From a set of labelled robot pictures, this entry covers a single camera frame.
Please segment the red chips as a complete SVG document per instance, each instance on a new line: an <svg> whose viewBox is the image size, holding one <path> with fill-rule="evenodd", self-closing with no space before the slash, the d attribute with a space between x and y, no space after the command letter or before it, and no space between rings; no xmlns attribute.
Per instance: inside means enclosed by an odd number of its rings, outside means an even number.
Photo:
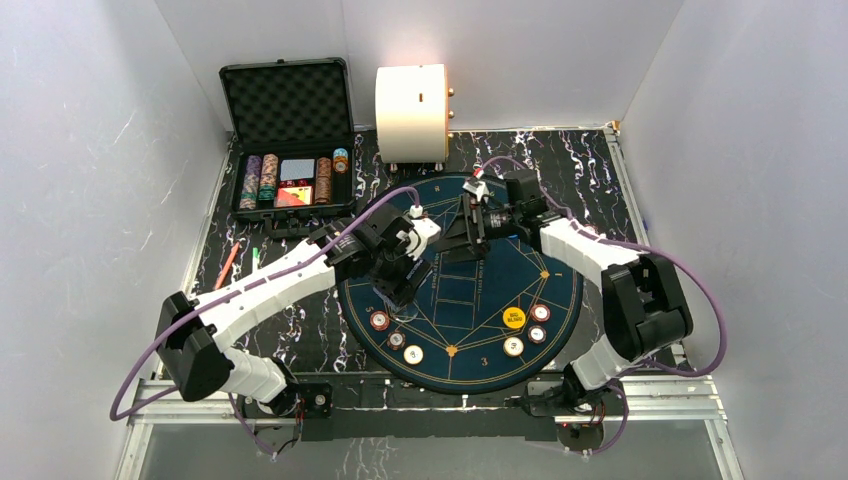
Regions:
<svg viewBox="0 0 848 480"><path fill-rule="evenodd" d="M391 318L384 311L378 310L373 312L369 317L369 324L375 331L386 330L391 322Z"/></svg>
<svg viewBox="0 0 848 480"><path fill-rule="evenodd" d="M551 311L549 307L544 304L533 305L529 310L529 314L535 322L540 323L547 322L551 318Z"/></svg>

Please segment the yellow chips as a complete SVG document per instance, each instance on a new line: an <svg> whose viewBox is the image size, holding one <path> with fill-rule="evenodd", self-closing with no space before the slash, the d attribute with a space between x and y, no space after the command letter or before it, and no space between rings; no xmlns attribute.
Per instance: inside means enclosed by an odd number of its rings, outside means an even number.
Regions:
<svg viewBox="0 0 848 480"><path fill-rule="evenodd" d="M424 351L419 345L409 345L403 351L403 360L408 365L418 365L423 358Z"/></svg>
<svg viewBox="0 0 848 480"><path fill-rule="evenodd" d="M508 357L518 358L524 353L524 350L525 344L519 337L510 336L503 342L503 351Z"/></svg>

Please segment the clear dealer button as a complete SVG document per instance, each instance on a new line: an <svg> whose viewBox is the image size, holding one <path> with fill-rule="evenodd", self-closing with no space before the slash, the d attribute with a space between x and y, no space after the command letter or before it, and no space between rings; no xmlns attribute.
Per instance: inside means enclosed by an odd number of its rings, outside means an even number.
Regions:
<svg viewBox="0 0 848 480"><path fill-rule="evenodd" d="M400 324L409 323L418 318L419 309L415 305L407 305L393 313L393 319Z"/></svg>

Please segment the yellow big blind button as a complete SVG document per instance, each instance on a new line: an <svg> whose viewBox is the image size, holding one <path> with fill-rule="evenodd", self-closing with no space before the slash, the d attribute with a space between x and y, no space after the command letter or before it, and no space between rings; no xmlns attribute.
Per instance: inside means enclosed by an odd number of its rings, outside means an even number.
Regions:
<svg viewBox="0 0 848 480"><path fill-rule="evenodd" d="M511 306L502 312L502 322L507 328L517 330L526 325L527 317L521 308Z"/></svg>

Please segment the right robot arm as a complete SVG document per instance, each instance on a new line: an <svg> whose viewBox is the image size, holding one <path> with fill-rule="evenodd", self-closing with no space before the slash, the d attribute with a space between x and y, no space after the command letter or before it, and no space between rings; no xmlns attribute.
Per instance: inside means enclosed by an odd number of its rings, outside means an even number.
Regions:
<svg viewBox="0 0 848 480"><path fill-rule="evenodd" d="M674 263L593 236L579 222L554 212L535 174L504 176L508 200L491 198L481 171L467 177L464 208L434 249L451 263L481 260L493 240L515 236L596 285L602 297L604 332L589 350L563 369L561 385L529 397L523 409L548 404L590 413L623 376L655 352L689 336L693 319Z"/></svg>

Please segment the brown chips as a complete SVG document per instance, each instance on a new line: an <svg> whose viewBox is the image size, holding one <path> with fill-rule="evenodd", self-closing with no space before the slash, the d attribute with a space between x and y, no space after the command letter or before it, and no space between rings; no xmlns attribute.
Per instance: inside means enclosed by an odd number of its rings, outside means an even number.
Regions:
<svg viewBox="0 0 848 480"><path fill-rule="evenodd" d="M541 325L531 325L527 330L527 338L533 344L542 344L547 339L547 332Z"/></svg>
<svg viewBox="0 0 848 480"><path fill-rule="evenodd" d="M406 336L401 331L393 331L386 338L386 345L393 351L399 351L406 344Z"/></svg>

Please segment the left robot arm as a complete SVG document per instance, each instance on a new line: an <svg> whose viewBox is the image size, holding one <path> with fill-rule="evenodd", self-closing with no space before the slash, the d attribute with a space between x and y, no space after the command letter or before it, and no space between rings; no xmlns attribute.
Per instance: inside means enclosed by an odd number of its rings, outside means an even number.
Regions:
<svg viewBox="0 0 848 480"><path fill-rule="evenodd" d="M236 341L301 299L351 279L367 279L391 308L404 308L431 273L424 253L440 233L421 208L388 203L370 216L332 221L229 286L195 299L168 297L157 353L186 402L225 392L286 416L297 407L298 381L282 361L247 353Z"/></svg>

